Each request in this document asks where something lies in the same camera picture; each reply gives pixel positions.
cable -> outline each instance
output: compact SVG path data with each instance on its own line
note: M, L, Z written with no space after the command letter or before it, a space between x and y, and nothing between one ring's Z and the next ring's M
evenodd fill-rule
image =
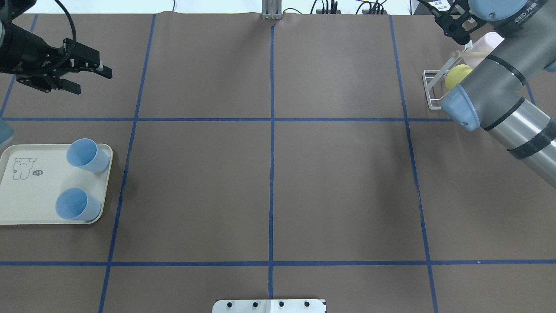
M75 44L77 42L77 34L75 31L75 24L73 23L73 19L71 18L70 13L68 12L68 10L66 9L66 7L62 4L62 2L60 2L59 0L54 0L56 3L58 3L58 5L60 6L60 8L62 8L62 11L64 11L64 14L66 14L66 17L68 18L68 22L69 22L69 26L71 27L71 34L72 34L72 43L70 44L70 47L68 48L68 50L66 51L66 54L64 55L64 57L58 61L58 63L54 64L51 67L48 67L46 69L41 69L41 70L37 70L37 71L30 71L30 72L18 72L18 71L2 71L2 73L6 73L6 74L15 74L15 75L37 75L37 74L45 74L48 73L50 71L53 71L57 68L59 68L60 66L62 66L62 64L64 64L67 60L70 59L71 54L73 53L73 50L75 49Z
M297 9L294 9L294 8L287 8L287 9L283 10L282 13L286 13L287 10L294 10L295 12L297 12L299 14L303 14L303 13L299 12Z
M357 13L359 13L359 10L361 9L361 7L366 3L369 4L369 11L371 10L372 4L369 1L363 1L363 3L361 5L359 5L359 8L357 8L357 11L355 11L355 15L357 15Z
M384 6L382 5L384 2L386 2L387 0L383 1L382 3L379 3L378 1L375 2L370 2L370 1L363 1L363 3L361 5L359 5L359 8L357 8L357 11L355 11L355 14L359 13L359 10L361 9L361 7L368 3L369 4L369 13L367 14L371 14L371 11L373 11L374 9L379 12L379 11L384 11Z
M312 14L313 9L315 8L316 2L318 0L315 0L315 2L313 2L313 6L311 7L311 12L309 14ZM324 13L324 0L320 0L322 2L322 12Z

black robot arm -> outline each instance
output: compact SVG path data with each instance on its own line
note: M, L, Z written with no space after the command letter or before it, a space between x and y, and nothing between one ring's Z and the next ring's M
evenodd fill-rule
M59 0L55 0L68 17L73 39L64 39L60 48L45 43L12 21L31 8L36 0L0 0L0 72L17 75L17 81L43 92L66 90L81 93L81 86L61 78L67 73L88 71L112 78L112 69L105 66L100 53L77 42L73 20Z

yellow ball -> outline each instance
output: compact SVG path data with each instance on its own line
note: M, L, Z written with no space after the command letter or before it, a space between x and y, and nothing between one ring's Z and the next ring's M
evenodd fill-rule
M448 90L455 88L455 85L461 83L473 69L466 64L454 66L446 75L446 87Z

blue cup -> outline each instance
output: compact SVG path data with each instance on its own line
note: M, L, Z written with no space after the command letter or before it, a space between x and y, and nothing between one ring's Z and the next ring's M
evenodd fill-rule
M63 219L90 222L101 213L101 203L81 188L64 191L56 200L56 213Z
M87 138L72 143L66 157L72 166L93 173L104 172L110 163L110 157L94 141Z

blue object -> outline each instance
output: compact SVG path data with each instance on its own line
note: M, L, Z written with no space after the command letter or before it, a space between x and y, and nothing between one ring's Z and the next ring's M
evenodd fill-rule
M79 139L72 143L66 157L72 166L93 173L104 172L110 163L110 157L99 149L93 140L88 138Z
M549 66L544 68L548 72L555 73L556 72L556 62L550 64Z
M440 107L453 120L469 131L481 126L477 111L461 84L457 84L454 90L446 95L446 99L442 101Z
M0 149L4 149L12 141L15 134L13 128L0 119Z
M80 188L68 189L56 200L56 213L63 219L90 222L97 218L100 212L101 203Z
M469 0L469 8L480 19L500 21L521 10L527 0Z

